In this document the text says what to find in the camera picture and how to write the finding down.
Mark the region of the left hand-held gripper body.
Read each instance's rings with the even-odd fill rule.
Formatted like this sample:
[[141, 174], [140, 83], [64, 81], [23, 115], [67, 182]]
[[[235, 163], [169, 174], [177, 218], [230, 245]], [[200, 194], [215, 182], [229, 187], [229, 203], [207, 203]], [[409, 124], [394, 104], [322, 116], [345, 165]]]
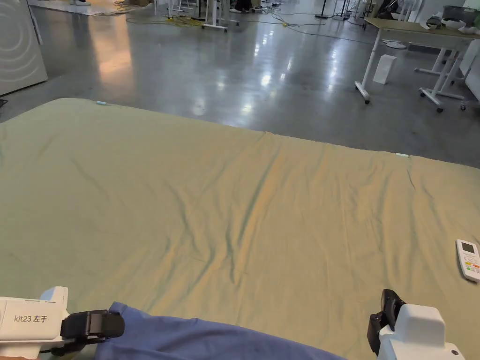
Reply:
[[72, 340], [61, 334], [67, 312], [68, 288], [47, 289], [40, 299], [1, 297], [0, 355], [9, 360], [37, 360], [42, 353], [64, 356], [75, 349], [66, 348]]

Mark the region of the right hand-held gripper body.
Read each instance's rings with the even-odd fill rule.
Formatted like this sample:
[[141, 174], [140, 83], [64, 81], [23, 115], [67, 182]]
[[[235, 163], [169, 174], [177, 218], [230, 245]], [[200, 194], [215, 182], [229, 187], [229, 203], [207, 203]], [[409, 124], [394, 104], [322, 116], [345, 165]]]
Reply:
[[464, 360], [460, 350], [445, 340], [445, 322], [435, 307], [406, 304], [394, 329], [379, 332], [379, 360]]

